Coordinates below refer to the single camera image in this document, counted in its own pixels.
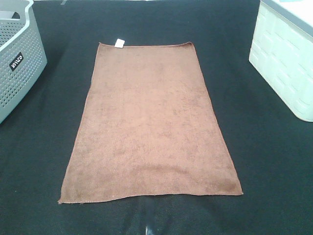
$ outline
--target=black surface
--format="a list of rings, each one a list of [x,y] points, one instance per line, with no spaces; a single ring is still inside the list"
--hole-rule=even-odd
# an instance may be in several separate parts
[[[313,233],[313,123],[248,62],[257,0],[35,2],[48,65],[0,124],[1,235]],[[98,42],[194,43],[243,196],[58,205]]]

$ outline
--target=perforated basket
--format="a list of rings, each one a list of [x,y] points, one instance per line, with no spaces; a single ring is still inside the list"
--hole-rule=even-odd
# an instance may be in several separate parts
[[[0,0],[0,11],[19,19],[0,19],[0,123],[33,86],[47,60],[32,10],[33,0]]]

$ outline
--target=plastic bin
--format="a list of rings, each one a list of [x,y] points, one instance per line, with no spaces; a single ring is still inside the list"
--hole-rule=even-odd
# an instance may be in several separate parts
[[[300,119],[313,121],[313,0],[260,2],[249,61]]]
[[[0,0],[0,123],[17,106],[43,71],[47,60],[32,10],[33,0]]]

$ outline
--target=brown microfiber cloth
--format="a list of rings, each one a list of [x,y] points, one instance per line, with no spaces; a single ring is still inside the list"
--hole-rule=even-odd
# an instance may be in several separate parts
[[[59,203],[241,195],[192,43],[100,44]]]

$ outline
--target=black label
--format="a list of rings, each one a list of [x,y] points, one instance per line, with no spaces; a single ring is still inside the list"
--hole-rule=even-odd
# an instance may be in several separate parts
[[[20,63],[23,61],[24,57],[22,55],[22,53],[20,52],[15,59],[10,63],[10,68],[12,71],[14,71],[18,65],[20,65]]]

